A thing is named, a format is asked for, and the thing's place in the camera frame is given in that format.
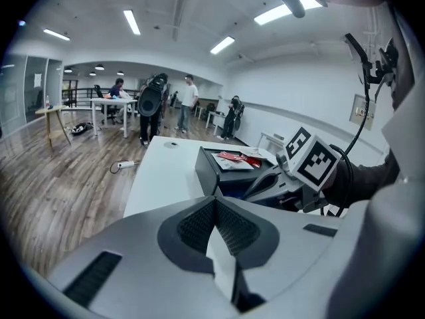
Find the black cable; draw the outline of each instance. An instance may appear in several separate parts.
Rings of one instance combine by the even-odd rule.
[[[341,206],[339,207],[338,212],[336,214],[336,217],[340,217],[344,208],[345,208],[345,205],[347,203],[348,197],[349,197],[350,192],[351,192],[351,188],[353,186],[354,173],[353,173],[353,167],[351,166],[351,162],[350,162],[347,154],[344,152],[344,150],[342,150],[341,148],[339,148],[339,147],[337,147],[333,144],[331,144],[330,147],[342,156],[343,160],[345,161],[345,164],[347,165],[347,169],[348,169],[348,172],[349,172],[349,181],[348,181],[348,187],[347,187],[347,192],[345,194],[344,202],[341,204]]]
[[[369,98],[369,88],[368,88],[367,79],[366,79],[365,74],[363,75],[363,82],[364,82],[363,85],[365,86],[365,98],[366,98],[365,116],[363,117],[363,120],[360,124],[359,131],[357,132],[356,136],[351,141],[348,148],[345,150],[346,155],[349,154],[349,152],[351,151],[351,149],[353,149],[353,146],[355,145],[355,143],[359,139],[360,133],[362,132],[363,126],[365,125],[365,122],[366,122],[366,119],[367,119],[367,114],[369,113],[369,102],[370,102],[371,99]]]
[[[124,160],[122,160],[122,161],[115,161],[113,164],[111,164],[111,166],[110,166],[110,168],[109,168],[109,172],[110,173],[117,173],[117,172],[119,172],[119,168],[117,169],[117,171],[112,171],[112,167],[114,166],[114,164],[116,164],[116,163],[120,163],[120,162],[128,162],[128,160],[126,160],[126,159],[124,159]]]

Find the wooden floor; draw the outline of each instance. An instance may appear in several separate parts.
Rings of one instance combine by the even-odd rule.
[[[193,117],[188,134],[176,132],[178,112],[167,111],[161,136],[219,142],[212,126],[205,130],[205,121]],[[68,127],[90,120],[89,111],[64,114]],[[53,152],[44,119],[0,141],[1,220],[21,261],[43,276],[85,239],[122,218],[136,168],[115,175],[109,168],[117,160],[142,160],[146,151],[138,125],[126,139],[120,125],[103,128],[98,137],[93,130],[70,135],[71,146],[55,117],[51,127]]]

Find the ceiling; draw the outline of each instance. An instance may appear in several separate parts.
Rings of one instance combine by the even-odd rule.
[[[280,0],[40,0],[21,32],[70,49],[116,49],[117,59],[120,51],[134,48],[170,53],[178,49],[215,65],[276,56],[274,48],[284,54],[282,49],[292,45],[341,43],[348,32],[367,41],[363,32],[371,26],[367,9],[360,7],[330,5],[308,10],[302,19],[288,15],[263,26],[254,22],[281,4]],[[140,36],[132,33],[125,9],[133,10]],[[45,28],[67,34],[71,41],[46,35]],[[211,55],[209,51],[228,35],[236,39],[234,44]]]
[[[94,67],[97,64],[102,64],[105,70],[96,70]],[[145,79],[151,76],[154,73],[163,72],[168,75],[169,79],[176,79],[184,81],[186,72],[180,72],[176,70],[171,70],[169,68],[162,68],[153,65],[138,64],[136,62],[118,62],[118,61],[107,61],[107,62],[83,62],[81,64],[76,64],[71,66],[72,73],[64,73],[64,78],[67,76],[79,76],[79,77],[90,77],[90,72],[95,72],[96,76],[116,76],[118,71],[123,71],[125,77],[134,77]],[[195,80],[198,84],[205,82],[204,79],[195,77]]]

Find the wooden stool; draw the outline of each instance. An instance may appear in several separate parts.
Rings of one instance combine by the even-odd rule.
[[[60,115],[59,115],[59,111],[61,111],[64,108],[65,108],[65,105],[58,105],[58,106],[53,106],[53,108],[51,108],[51,109],[40,109],[40,110],[37,110],[35,112],[35,114],[44,114],[46,116],[47,142],[50,145],[50,148],[52,150],[53,150],[52,138],[50,137],[50,114],[52,112],[56,112],[60,127],[62,128],[62,131],[64,132],[64,135],[65,135],[66,139],[68,140],[69,145],[71,145],[71,141],[69,140],[68,135],[65,132],[64,126],[62,124],[62,120],[60,120]]]

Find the paper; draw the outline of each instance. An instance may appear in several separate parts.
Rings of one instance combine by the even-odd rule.
[[[266,158],[262,154],[260,154],[258,148],[248,148],[241,146],[239,148],[239,151],[245,156],[256,158],[257,160],[266,160]]]
[[[223,170],[253,170],[254,168],[245,161],[230,161],[225,158],[221,158],[217,154],[211,154],[215,159],[215,162],[220,166]]]
[[[34,74],[34,87],[41,87],[41,73]]]

